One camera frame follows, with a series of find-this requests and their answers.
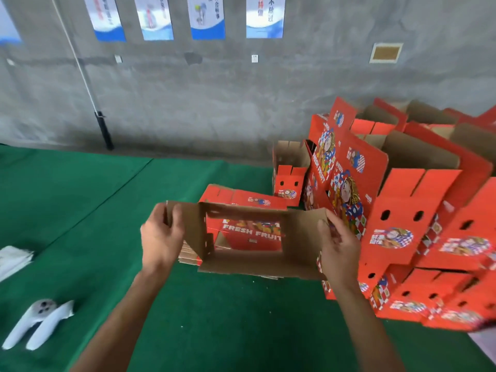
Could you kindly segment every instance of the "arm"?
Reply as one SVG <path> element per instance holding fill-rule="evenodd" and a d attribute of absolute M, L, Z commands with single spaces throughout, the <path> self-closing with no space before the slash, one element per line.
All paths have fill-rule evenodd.
<path fill-rule="evenodd" d="M 164 224 L 165 210 L 164 203 L 157 204 L 150 218 L 141 226 L 143 267 L 126 296 L 72 366 L 71 372 L 127 370 L 146 316 L 183 246 L 181 208 L 174 207 L 171 228 Z"/>
<path fill-rule="evenodd" d="M 405 371 L 382 322 L 360 291 L 357 281 L 360 241 L 341 219 L 329 210 L 326 212 L 341 240 L 331 237 L 328 225 L 319 222 L 322 271 L 341 307 L 360 365 L 366 372 Z"/>

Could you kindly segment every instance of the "concrete wall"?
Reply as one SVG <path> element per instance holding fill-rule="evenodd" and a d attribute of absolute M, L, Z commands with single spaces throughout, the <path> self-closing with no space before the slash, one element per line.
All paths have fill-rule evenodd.
<path fill-rule="evenodd" d="M 4 3 L 24 44 L 0 48 L 0 142 L 102 151 L 51 1 Z M 337 95 L 471 114 L 496 103 L 496 0 L 286 0 L 280 40 L 247 40 L 245 0 L 224 0 L 227 38 L 207 42 L 191 39 L 186 0 L 169 0 L 172 42 L 144 42 L 134 1 L 116 3 L 126 43 L 98 42 L 84 1 L 59 0 L 118 152 L 265 159 Z M 398 64 L 368 64 L 375 42 L 403 42 Z"/>

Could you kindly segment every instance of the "blue wave design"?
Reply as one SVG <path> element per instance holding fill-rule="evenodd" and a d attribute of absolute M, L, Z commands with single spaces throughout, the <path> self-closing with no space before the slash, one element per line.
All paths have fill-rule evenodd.
<path fill-rule="evenodd" d="M 191 37 L 193 40 L 226 39 L 226 24 L 222 20 L 208 29 L 200 30 L 191 28 Z"/>
<path fill-rule="evenodd" d="M 282 38 L 284 19 L 266 27 L 251 27 L 246 25 L 246 38 L 248 39 L 278 39 Z"/>
<path fill-rule="evenodd" d="M 95 30 L 96 39 L 101 42 L 125 42 L 124 29 L 122 26 L 116 27 L 110 31 L 97 31 Z"/>
<path fill-rule="evenodd" d="M 143 39 L 146 41 L 174 40 L 174 34 L 172 32 L 171 24 L 162 27 L 160 30 L 141 30 L 141 32 L 143 33 Z"/>
<path fill-rule="evenodd" d="M 0 44 L 21 44 L 22 40 L 17 37 L 0 37 Z"/>

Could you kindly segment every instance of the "wall poster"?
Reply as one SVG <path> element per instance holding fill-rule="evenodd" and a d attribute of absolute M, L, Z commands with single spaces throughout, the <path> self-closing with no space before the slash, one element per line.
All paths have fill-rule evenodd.
<path fill-rule="evenodd" d="M 0 0 L 0 44 L 21 43 L 21 36 L 10 18 L 3 1 Z"/>
<path fill-rule="evenodd" d="M 194 40 L 226 39 L 223 0 L 188 0 L 188 12 Z"/>
<path fill-rule="evenodd" d="M 167 0 L 134 0 L 143 39 L 174 40 Z"/>
<path fill-rule="evenodd" d="M 124 29 L 115 0 L 84 0 L 96 39 L 101 42 L 125 42 Z"/>
<path fill-rule="evenodd" d="M 246 37 L 281 38 L 286 0 L 246 0 Z"/>

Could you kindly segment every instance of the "white plastic object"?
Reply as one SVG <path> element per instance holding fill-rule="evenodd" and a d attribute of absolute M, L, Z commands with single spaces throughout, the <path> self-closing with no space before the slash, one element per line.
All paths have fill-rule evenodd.
<path fill-rule="evenodd" d="M 26 334 L 26 332 L 37 322 L 46 319 L 57 308 L 57 303 L 51 299 L 35 301 L 24 313 L 14 329 L 10 332 L 2 345 L 3 350 L 9 350 Z"/>
<path fill-rule="evenodd" d="M 38 326 L 38 329 L 33 333 L 31 338 L 26 345 L 26 349 L 28 350 L 36 350 L 45 341 L 50 338 L 53 331 L 55 330 L 57 324 L 63 320 L 68 319 L 74 312 L 72 312 L 72 308 L 74 307 L 74 300 L 68 301 L 65 304 L 62 304 L 60 307 L 55 309 L 52 313 L 43 320 L 43 322 Z"/>

